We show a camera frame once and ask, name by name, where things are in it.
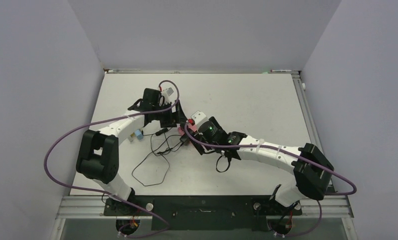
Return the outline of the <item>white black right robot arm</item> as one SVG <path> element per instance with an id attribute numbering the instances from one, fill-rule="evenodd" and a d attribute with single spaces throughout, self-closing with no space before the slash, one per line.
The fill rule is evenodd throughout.
<path id="1" fill-rule="evenodd" d="M 326 196 L 334 167 L 314 144 L 291 147 L 242 132 L 227 133 L 214 117 L 199 122 L 197 130 L 190 123 L 181 124 L 181 129 L 200 155 L 217 153 L 228 165 L 233 159 L 256 161 L 291 174 L 293 178 L 279 183 L 272 193 L 269 207 L 276 214 L 304 198 L 321 201 Z"/>

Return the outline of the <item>pink triangular power strip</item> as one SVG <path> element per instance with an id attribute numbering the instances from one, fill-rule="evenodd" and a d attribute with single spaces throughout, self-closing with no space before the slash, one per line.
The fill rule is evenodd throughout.
<path id="1" fill-rule="evenodd" d="M 191 118 L 188 119 L 186 125 L 187 125 L 187 129 L 192 131 L 192 133 L 190 133 L 191 135 L 194 135 L 194 133 L 197 132 L 197 126 L 193 119 L 191 119 Z M 180 124 L 177 128 L 177 131 L 180 136 L 184 135 L 185 134 L 185 124 L 184 123 Z"/>

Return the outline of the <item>black power adapter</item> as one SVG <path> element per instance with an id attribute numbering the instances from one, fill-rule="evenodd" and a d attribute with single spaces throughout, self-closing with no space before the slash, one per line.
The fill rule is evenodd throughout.
<path id="1" fill-rule="evenodd" d="M 180 138 L 179 138 L 179 140 L 180 140 L 180 142 L 181 142 L 181 146 L 185 146 L 185 145 L 187 145 L 189 142 L 190 142 L 190 138 L 185 134 L 185 135 L 182 135 Z"/>

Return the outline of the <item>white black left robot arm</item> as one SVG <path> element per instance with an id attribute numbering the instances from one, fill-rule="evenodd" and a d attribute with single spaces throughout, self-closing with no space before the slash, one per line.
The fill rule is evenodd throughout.
<path id="1" fill-rule="evenodd" d="M 143 138 L 143 128 L 158 121 L 161 128 L 175 128 L 187 118 L 173 88 L 146 88 L 142 98 L 127 108 L 123 118 L 99 130 L 86 130 L 82 136 L 76 171 L 100 185 L 113 199 L 123 215 L 135 211 L 134 190 L 119 175 L 119 146 Z"/>

